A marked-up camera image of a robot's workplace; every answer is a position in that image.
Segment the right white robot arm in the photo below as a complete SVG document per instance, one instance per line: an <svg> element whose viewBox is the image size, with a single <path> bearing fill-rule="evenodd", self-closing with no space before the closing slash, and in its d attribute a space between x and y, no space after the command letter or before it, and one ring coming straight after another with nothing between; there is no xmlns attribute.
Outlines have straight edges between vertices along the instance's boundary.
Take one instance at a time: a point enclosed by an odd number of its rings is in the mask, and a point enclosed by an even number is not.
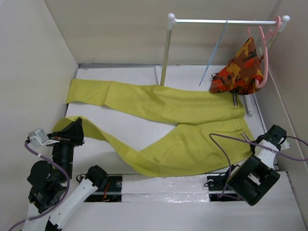
<svg viewBox="0 0 308 231"><path fill-rule="evenodd" d="M234 191L250 206L257 204L280 178L273 164L275 155L281 150L286 138L286 130L273 125L255 141L245 139L252 154L222 178L224 187Z"/></svg>

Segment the yellow trousers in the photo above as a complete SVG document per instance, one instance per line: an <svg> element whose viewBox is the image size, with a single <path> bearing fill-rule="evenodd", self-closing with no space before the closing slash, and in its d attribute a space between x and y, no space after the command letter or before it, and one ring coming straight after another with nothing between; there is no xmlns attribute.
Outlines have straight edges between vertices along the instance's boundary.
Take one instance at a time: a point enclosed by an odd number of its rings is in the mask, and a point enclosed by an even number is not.
<svg viewBox="0 0 308 231"><path fill-rule="evenodd" d="M74 79L66 101L107 106L153 122L175 124L163 138L137 151L81 117L86 137L108 142L128 165L148 177L203 174L251 155L243 139L253 136L244 106L234 93Z"/></svg>

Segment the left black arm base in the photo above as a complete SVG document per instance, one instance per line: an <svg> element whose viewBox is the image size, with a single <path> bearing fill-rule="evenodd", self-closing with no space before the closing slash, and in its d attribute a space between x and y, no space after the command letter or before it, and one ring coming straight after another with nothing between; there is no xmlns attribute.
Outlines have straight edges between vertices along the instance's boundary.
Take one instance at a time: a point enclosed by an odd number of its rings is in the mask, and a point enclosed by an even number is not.
<svg viewBox="0 0 308 231"><path fill-rule="evenodd" d="M76 176L76 181L81 183L84 178L100 183L98 190L87 197L85 202L121 202L122 201L122 175L109 175L98 165L92 166L87 173Z"/></svg>

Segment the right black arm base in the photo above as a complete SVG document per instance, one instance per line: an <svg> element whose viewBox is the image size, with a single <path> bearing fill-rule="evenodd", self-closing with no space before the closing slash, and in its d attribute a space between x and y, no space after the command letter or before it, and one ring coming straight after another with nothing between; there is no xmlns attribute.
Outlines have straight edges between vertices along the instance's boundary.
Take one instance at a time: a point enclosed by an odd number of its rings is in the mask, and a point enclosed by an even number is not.
<svg viewBox="0 0 308 231"><path fill-rule="evenodd" d="M209 189L210 197L218 201L231 198L253 206L257 203L257 192L254 190L255 184L248 179L252 170L250 166L232 165L225 172L207 174L204 187Z"/></svg>

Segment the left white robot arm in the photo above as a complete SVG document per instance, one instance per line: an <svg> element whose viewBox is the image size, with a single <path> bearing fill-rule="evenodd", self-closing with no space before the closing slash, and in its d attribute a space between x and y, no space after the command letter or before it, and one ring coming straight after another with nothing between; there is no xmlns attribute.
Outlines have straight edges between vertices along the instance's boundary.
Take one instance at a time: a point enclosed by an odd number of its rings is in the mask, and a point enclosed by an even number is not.
<svg viewBox="0 0 308 231"><path fill-rule="evenodd" d="M61 231L77 208L95 191L107 186L108 174L92 166L69 193L74 148L84 144L82 119L46 134L38 128L28 134L25 147L41 158L30 170L29 206L24 231Z"/></svg>

